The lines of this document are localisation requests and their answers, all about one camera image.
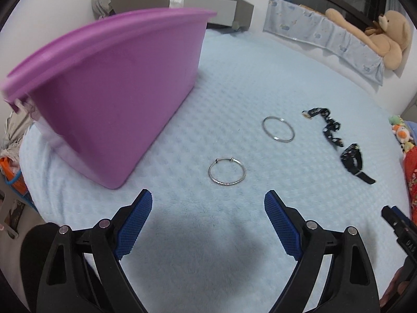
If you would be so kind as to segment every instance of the green plush toy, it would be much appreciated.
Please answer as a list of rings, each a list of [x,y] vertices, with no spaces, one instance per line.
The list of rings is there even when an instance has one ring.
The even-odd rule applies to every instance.
[[[393,125],[404,125],[404,120],[398,115],[393,115],[388,118],[389,123]]]

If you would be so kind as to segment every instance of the metal screw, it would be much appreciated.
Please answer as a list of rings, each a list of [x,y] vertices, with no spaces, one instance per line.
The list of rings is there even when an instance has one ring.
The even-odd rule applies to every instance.
[[[108,220],[108,219],[104,219],[104,220],[101,220],[99,222],[99,227],[100,228],[107,228],[109,226],[110,226],[110,220]]]
[[[311,230],[316,230],[317,229],[317,222],[315,221],[307,221],[307,227]]]
[[[59,229],[59,234],[65,234],[66,232],[68,232],[68,226],[62,226]]]
[[[349,227],[348,229],[347,229],[347,231],[349,232],[349,234],[351,234],[351,235],[356,235],[356,234],[358,234],[358,231],[357,231],[357,229],[355,228],[355,227]]]

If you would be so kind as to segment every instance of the metal ring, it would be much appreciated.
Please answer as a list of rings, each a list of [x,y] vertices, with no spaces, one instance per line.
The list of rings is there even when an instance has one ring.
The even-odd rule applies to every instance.
[[[266,120],[269,120],[269,119],[279,120],[279,121],[285,123],[289,127],[289,129],[291,129],[292,138],[291,139],[288,139],[288,140],[286,140],[286,139],[280,139],[280,138],[272,135],[270,132],[268,132],[268,130],[265,127],[265,122],[266,122]],[[263,128],[264,132],[266,134],[268,134],[269,137],[273,138],[274,140],[280,141],[280,142],[291,142],[295,138],[295,132],[294,132],[293,127],[288,122],[286,122],[284,119],[278,118],[277,116],[268,116],[267,118],[264,118],[264,120],[262,121],[262,128]]]
[[[213,167],[216,163],[218,163],[219,161],[223,161],[223,160],[228,160],[228,161],[231,161],[231,162],[236,162],[236,163],[237,163],[237,164],[239,164],[239,166],[242,168],[242,170],[243,170],[243,176],[242,176],[242,177],[241,177],[238,181],[235,181],[235,182],[221,182],[221,181],[219,181],[219,180],[215,179],[215,178],[211,175],[211,168],[212,168],[212,167]],[[212,180],[213,180],[216,184],[223,185],[223,186],[232,186],[232,185],[236,185],[236,184],[238,184],[239,182],[243,181],[243,179],[245,179],[245,177],[246,177],[246,168],[245,168],[245,166],[243,165],[243,163],[241,163],[240,161],[236,160],[235,158],[221,158],[221,159],[216,159],[216,161],[214,161],[208,169],[209,169],[209,170],[208,170],[208,172],[209,172],[208,176],[210,176],[210,179],[212,179]]]

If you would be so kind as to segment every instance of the floor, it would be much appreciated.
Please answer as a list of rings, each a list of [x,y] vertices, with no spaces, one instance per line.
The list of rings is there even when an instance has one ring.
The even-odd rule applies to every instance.
[[[44,224],[42,217],[31,207],[25,206],[20,217],[17,232],[19,237],[11,239],[6,230],[0,231],[0,268],[18,298],[27,307],[20,275],[20,248],[28,231]]]

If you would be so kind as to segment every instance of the light blue patterned cloth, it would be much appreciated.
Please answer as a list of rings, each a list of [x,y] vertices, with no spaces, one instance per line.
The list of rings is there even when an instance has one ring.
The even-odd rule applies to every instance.
[[[350,80],[278,41],[214,34],[204,41],[194,89],[120,189],[83,177],[51,151],[35,126],[30,129],[20,163],[39,212],[74,230],[89,228],[147,188],[151,214],[121,265],[148,312],[267,313],[295,267],[263,208],[266,192],[274,189],[325,229],[357,227],[382,293],[404,253],[380,211],[398,205],[409,213],[389,114]],[[341,123],[337,136],[360,145],[364,171],[376,184],[343,167],[343,149],[327,142],[323,119],[302,116],[313,107],[329,108]],[[267,116],[286,119],[295,139],[268,137],[261,126]],[[266,125],[277,136],[291,134],[279,121]],[[123,159],[122,140],[115,149]],[[246,179],[229,187],[212,182],[208,167],[221,157],[240,160]],[[241,169],[223,161],[213,174],[230,182]]]
[[[284,0],[270,0],[263,30],[326,48],[364,77],[382,86],[382,57],[323,15]]]

